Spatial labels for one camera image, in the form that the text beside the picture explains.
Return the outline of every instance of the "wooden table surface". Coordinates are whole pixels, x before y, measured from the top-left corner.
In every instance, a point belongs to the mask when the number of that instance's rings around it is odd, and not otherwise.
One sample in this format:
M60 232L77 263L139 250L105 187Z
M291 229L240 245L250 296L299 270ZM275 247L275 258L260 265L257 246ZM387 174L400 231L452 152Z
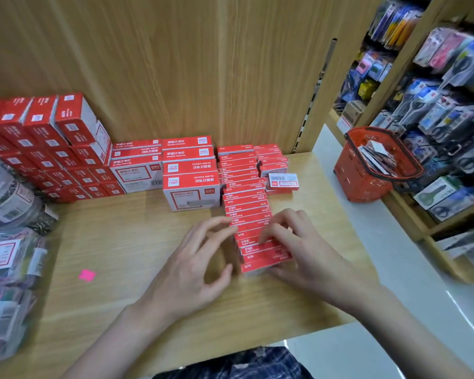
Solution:
M289 158L300 190L271 196L272 212L305 210L336 250L377 279L315 155ZM50 236L58 252L52 276L45 279L50 287L40 320L20 352L0 362L0 379L59 377L124 306L139 298L190 226L218 210L172 213L161 190L63 205L60 223ZM229 253L218 251L208 279L224 267ZM82 269L95 271L96 278L90 283L79 280ZM352 320L267 274L236 275L214 304L165 332L129 377L151 376Z

